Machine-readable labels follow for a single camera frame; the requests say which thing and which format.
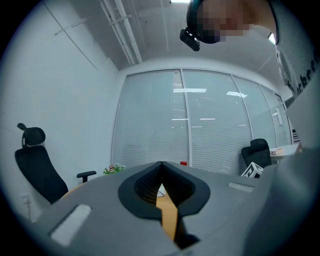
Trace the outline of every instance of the desk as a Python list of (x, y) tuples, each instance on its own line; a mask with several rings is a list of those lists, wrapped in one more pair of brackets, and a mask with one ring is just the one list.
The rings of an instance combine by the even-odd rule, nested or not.
[(66, 197), (67, 195), (71, 194), (73, 191), (75, 191), (76, 189), (80, 188), (83, 184), (84, 184), (84, 183), (81, 183), (80, 185), (74, 187), (74, 188), (71, 189), (69, 192), (65, 193), (62, 198), (64, 198), (64, 197)]
[(178, 221), (178, 209), (171, 201), (167, 192), (164, 196), (156, 198), (156, 207), (162, 211), (163, 229), (174, 240)]
[(287, 146), (279, 146), (277, 149), (283, 149), (283, 153), (281, 154), (270, 154), (271, 160), (272, 161), (277, 161), (281, 160), (287, 156), (293, 155), (298, 148), (299, 144), (292, 144), (292, 145), (287, 145)]

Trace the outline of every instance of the window blinds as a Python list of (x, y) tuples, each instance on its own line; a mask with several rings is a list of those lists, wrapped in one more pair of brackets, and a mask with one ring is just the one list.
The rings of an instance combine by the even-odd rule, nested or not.
[(127, 77), (113, 132), (113, 164), (189, 162), (185, 96), (176, 92), (182, 88), (179, 70)]
[(248, 115), (230, 75), (183, 71), (188, 89), (192, 167), (240, 175), (241, 149), (252, 140)]
[(265, 139), (270, 148), (277, 147), (276, 131), (267, 100), (259, 84), (234, 76), (248, 112), (254, 139)]
[(277, 147), (290, 145), (291, 134), (289, 122), (283, 110), (282, 104), (279, 104), (277, 96), (272, 90), (264, 86), (261, 86), (261, 89), (265, 95), (266, 100), (268, 101), (271, 110), (273, 124), (276, 132)]

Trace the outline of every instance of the person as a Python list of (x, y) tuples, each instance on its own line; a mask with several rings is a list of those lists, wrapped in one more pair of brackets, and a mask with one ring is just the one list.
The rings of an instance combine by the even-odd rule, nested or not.
[[(188, 18), (190, 8), (196, 19)], [(265, 27), (275, 37), (280, 75), (294, 98), (306, 88), (319, 65), (318, 52), (299, 20), (277, 0), (191, 0), (188, 27), (200, 41), (223, 41), (225, 36), (242, 36), (253, 26)]]

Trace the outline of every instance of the chair armrest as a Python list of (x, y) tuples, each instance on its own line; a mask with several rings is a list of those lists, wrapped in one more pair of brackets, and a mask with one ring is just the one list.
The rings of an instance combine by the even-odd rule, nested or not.
[(92, 171), (78, 173), (76, 177), (82, 178), (82, 183), (85, 183), (88, 181), (88, 176), (95, 175), (95, 174), (97, 174), (97, 172), (95, 170), (92, 170)]

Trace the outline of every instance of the black headband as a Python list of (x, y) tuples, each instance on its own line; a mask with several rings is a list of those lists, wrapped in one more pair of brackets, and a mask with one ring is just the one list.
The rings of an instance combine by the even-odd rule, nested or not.
[(220, 41), (220, 36), (209, 35), (208, 30), (203, 30), (203, 25), (198, 24), (197, 21), (197, 11), (199, 6), (204, 0), (191, 0), (188, 5), (188, 10), (186, 12), (186, 23), (188, 25), (189, 31), (193, 34), (195, 38), (205, 44), (215, 44)]

